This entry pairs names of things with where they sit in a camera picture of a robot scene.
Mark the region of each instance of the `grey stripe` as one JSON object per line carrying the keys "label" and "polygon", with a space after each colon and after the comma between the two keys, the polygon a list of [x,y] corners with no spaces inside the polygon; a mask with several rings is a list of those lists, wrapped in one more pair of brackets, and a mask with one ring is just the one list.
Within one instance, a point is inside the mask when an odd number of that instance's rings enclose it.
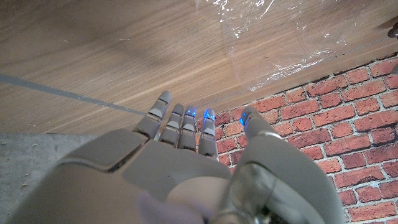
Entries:
{"label": "grey stripe", "polygon": [[0,82],[5,82],[5,83],[8,83],[8,84],[12,84],[12,85],[22,86],[22,87],[25,87],[25,88],[30,88],[31,90],[42,91],[44,93],[50,93],[50,94],[54,94],[54,95],[57,95],[57,96],[64,96],[64,97],[67,97],[67,98],[80,100],[80,101],[87,102],[87,103],[93,103],[93,104],[96,104],[96,105],[105,106],[105,107],[116,109],[116,110],[126,111],[126,112],[129,112],[129,113],[145,115],[145,113],[143,113],[141,111],[125,108],[123,106],[115,105],[113,103],[106,103],[106,102],[103,102],[101,100],[96,100],[96,99],[93,99],[93,98],[90,98],[90,97],[87,97],[87,96],[74,94],[74,93],[71,93],[71,92],[68,92],[68,91],[59,90],[59,89],[52,88],[52,87],[49,87],[49,86],[46,86],[46,85],[33,83],[33,82],[30,82],[30,81],[27,81],[27,80],[23,80],[23,79],[20,79],[20,78],[12,77],[12,76],[9,76],[9,75],[4,75],[4,74],[1,74],[1,73],[0,73]]}

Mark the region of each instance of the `wood grain surface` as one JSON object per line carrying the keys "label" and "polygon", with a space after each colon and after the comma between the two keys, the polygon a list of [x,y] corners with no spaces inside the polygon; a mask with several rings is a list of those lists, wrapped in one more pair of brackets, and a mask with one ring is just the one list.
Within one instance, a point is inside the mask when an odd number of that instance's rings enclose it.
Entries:
{"label": "wood grain surface", "polygon": [[[320,2],[267,1],[243,14],[250,18],[244,27],[220,22],[212,5],[193,0],[1,1],[0,73],[141,114],[169,90],[168,114],[182,103],[201,116],[208,107],[232,109],[398,51],[398,41],[387,38],[398,1]],[[238,39],[231,33],[237,25]],[[280,70],[318,59],[291,74]],[[102,134],[142,118],[6,82],[0,99],[6,133]]]}

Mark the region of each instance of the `grey plastic shell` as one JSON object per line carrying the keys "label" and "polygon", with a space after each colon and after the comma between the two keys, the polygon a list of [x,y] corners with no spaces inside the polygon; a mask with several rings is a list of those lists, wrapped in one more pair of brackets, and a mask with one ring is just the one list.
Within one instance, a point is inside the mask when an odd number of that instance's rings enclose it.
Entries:
{"label": "grey plastic shell", "polygon": [[[258,133],[257,125],[262,121],[260,118],[251,119],[246,125],[246,135],[251,127],[254,127],[253,133]],[[326,224],[344,223],[342,204],[333,184],[316,163],[293,145],[275,136],[252,137],[236,170],[248,162],[265,167],[300,194],[317,210]],[[300,210],[300,204],[294,206]]]}
{"label": "grey plastic shell", "polygon": [[74,150],[59,163],[78,163],[108,171],[125,157],[133,156],[134,151],[147,140],[142,134],[117,129]]}
{"label": "grey plastic shell", "polygon": [[[117,141],[134,139],[137,133],[117,130],[112,135]],[[94,154],[96,151],[89,148],[106,148],[103,141],[109,140],[108,137],[109,134],[105,134],[83,147]],[[111,143],[107,146],[109,152],[116,149]],[[131,144],[121,146],[128,150],[134,147]],[[164,201],[186,180],[196,177],[229,180],[231,176],[226,165],[213,159],[150,140],[111,172],[99,170],[91,163],[63,161],[22,202],[8,223],[139,224],[143,221],[139,219],[137,196],[142,190]]]}

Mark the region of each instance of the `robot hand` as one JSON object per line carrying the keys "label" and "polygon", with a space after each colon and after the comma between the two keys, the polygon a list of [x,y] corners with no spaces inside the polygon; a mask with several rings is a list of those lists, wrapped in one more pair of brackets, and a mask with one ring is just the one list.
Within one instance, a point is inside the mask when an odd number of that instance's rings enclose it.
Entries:
{"label": "robot hand", "polygon": [[213,110],[198,153],[192,106],[175,105],[153,140],[170,100],[163,92],[133,132],[111,131],[64,157],[9,223],[343,223],[326,175],[252,107],[233,175],[217,161]]}

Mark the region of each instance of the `clear plastic wrap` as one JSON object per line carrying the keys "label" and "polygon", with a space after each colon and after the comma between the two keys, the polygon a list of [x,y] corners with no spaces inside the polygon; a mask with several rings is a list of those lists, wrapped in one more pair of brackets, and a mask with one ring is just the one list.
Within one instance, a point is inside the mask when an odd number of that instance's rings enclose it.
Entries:
{"label": "clear plastic wrap", "polygon": [[196,0],[221,22],[239,82],[255,91],[346,52],[345,34],[361,21],[366,0]]}

